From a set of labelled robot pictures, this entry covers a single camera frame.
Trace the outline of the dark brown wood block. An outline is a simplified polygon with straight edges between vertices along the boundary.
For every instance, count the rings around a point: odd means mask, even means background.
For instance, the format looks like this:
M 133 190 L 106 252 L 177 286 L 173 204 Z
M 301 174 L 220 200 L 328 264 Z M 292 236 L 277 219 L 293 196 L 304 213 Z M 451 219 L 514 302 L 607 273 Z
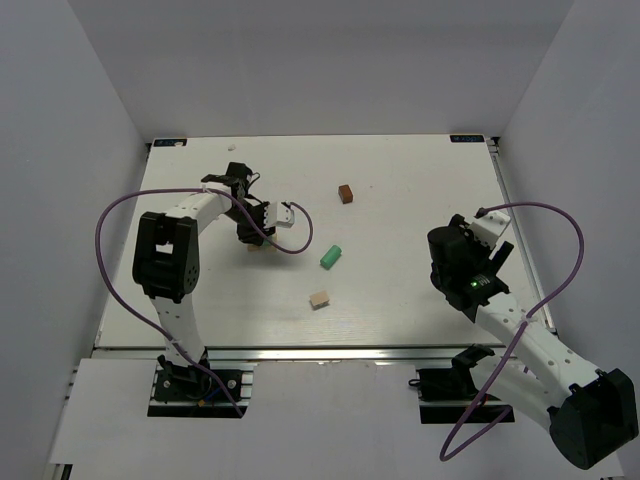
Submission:
M 352 203 L 354 200 L 353 191 L 348 184 L 343 184 L 338 187 L 338 195 L 343 204 Z

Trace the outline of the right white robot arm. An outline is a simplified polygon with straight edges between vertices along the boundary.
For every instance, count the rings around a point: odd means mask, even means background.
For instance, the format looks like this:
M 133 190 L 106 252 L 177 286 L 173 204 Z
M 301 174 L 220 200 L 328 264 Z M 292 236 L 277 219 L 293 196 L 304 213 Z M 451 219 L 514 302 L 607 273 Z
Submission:
M 551 437 L 561 455 L 587 470 L 639 434 L 632 380 L 606 372 L 528 315 L 498 272 L 514 249 L 502 236 L 509 216 L 491 212 L 467 222 L 455 215 L 426 235 L 430 279 L 455 310 L 506 347 L 498 355 L 472 346 L 452 361 L 473 403 L 499 398 Z

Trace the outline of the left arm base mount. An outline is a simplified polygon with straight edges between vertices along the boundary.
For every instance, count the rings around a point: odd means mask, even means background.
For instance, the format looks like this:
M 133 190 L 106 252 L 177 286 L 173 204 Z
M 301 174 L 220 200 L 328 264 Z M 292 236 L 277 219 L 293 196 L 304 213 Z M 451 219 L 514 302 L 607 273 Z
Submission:
M 151 384 L 147 416 L 150 418 L 202 418 L 239 419 L 245 413 L 251 398 L 255 364 L 219 362 L 210 369 L 219 377 L 229 392 L 230 401 L 220 384 L 209 375 L 193 367 L 191 377 L 169 370 L 156 362 Z

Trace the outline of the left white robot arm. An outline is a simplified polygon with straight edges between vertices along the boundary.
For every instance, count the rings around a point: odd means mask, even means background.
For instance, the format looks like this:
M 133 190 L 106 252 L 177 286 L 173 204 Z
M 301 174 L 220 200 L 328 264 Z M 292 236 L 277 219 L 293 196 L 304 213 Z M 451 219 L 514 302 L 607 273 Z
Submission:
M 203 365 L 207 354 L 195 320 L 191 293 L 200 276 L 199 235 L 211 222 L 225 216 L 236 223 L 240 242 L 261 246 L 275 234 L 264 226 L 268 204 L 253 205 L 249 194 L 254 172 L 231 162 L 223 175 L 203 181 L 220 187 L 216 193 L 193 193 L 165 212 L 146 212 L 139 221 L 133 261 L 133 279 L 156 309 L 166 341 L 163 363 L 188 368 L 191 360 Z

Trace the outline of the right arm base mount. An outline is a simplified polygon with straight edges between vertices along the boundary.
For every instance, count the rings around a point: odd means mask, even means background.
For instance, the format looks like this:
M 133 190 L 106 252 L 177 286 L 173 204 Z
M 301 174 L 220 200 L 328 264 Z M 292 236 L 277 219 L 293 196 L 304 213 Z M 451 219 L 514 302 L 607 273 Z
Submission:
M 419 398 L 422 425 L 455 424 L 478 392 L 470 375 L 472 367 L 495 352 L 486 346 L 472 345 L 456 355 L 448 367 L 422 368 L 408 381 Z

